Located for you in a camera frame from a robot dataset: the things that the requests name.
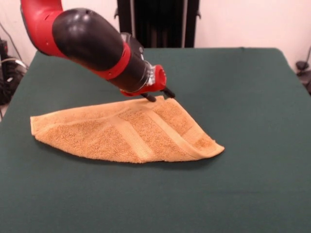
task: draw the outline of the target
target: green table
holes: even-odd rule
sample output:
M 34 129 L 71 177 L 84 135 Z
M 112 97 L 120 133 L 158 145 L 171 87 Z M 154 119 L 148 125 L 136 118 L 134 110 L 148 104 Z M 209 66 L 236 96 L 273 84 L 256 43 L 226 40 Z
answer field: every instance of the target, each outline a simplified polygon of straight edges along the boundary
M 29 117 L 126 100 L 37 54 L 0 124 L 1 233 L 309 233 L 310 97 L 275 49 L 150 49 L 176 99 L 225 152 L 143 165 L 34 140 Z

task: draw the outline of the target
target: black stand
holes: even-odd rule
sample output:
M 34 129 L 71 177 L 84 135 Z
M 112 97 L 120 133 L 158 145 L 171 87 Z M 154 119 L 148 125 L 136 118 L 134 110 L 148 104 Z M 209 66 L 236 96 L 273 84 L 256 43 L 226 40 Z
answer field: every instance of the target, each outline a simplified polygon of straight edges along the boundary
M 199 0 L 118 0 L 120 32 L 145 48 L 193 48 Z

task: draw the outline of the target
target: white wall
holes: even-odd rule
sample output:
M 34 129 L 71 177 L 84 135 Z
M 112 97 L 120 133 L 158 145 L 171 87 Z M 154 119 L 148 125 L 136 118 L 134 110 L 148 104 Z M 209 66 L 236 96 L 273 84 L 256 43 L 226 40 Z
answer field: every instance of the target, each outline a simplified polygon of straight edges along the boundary
M 311 46 L 311 0 L 200 0 L 196 47 L 274 47 L 294 68 Z M 22 59 L 30 63 L 32 46 L 19 11 L 20 0 L 0 0 L 0 22 L 11 34 Z M 64 9 L 87 7 L 119 29 L 116 0 L 63 0 Z M 8 39 L 0 29 L 0 36 Z M 15 55 L 9 43 L 11 55 Z
M 200 0 L 196 47 L 275 47 L 289 65 L 311 46 L 311 0 Z

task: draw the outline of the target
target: towel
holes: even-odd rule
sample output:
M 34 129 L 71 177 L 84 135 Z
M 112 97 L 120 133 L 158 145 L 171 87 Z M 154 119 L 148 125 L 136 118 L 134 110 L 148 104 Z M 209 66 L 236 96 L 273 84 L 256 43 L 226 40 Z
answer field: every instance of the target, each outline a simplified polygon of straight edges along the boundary
M 224 147 L 175 100 L 134 99 L 30 117 L 36 140 L 71 155 L 124 163 L 211 158 Z

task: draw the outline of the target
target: red robot arm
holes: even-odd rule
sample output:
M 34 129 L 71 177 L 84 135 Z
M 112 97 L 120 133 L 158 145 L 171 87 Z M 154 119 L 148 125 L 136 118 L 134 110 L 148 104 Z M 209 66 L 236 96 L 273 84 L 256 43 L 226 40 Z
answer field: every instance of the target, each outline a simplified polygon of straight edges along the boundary
M 166 87 L 161 65 L 143 60 L 143 46 L 130 34 L 119 33 L 94 11 L 64 11 L 61 0 L 21 0 L 28 36 L 43 54 L 72 60 L 116 86 L 126 96 L 148 92 L 175 94 Z

